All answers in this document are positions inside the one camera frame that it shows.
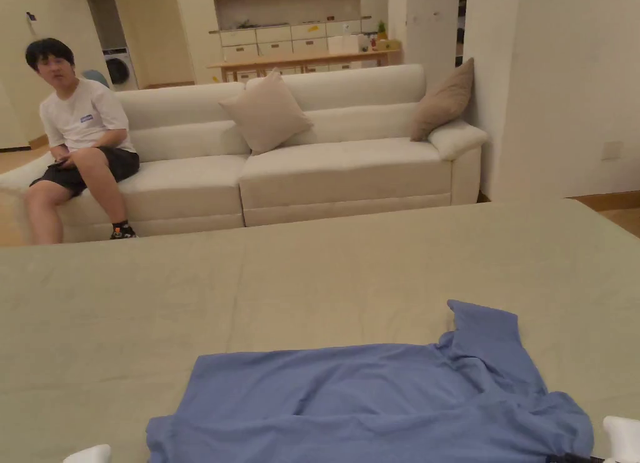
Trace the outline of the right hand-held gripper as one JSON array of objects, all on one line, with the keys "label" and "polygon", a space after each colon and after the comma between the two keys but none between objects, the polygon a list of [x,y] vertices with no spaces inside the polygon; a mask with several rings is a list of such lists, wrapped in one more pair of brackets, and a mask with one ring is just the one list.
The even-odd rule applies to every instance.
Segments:
[{"label": "right hand-held gripper", "polygon": [[624,417],[607,416],[603,420],[604,431],[609,437],[611,454],[602,459],[577,454],[549,455],[545,463],[603,463],[639,462],[639,421]]}]

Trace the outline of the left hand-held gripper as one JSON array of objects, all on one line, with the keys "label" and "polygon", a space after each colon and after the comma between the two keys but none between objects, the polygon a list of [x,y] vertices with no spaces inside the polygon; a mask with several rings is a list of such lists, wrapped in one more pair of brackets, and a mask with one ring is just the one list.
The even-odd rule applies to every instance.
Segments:
[{"label": "left hand-held gripper", "polygon": [[108,444],[95,445],[69,455],[63,463],[110,463],[111,446]]}]

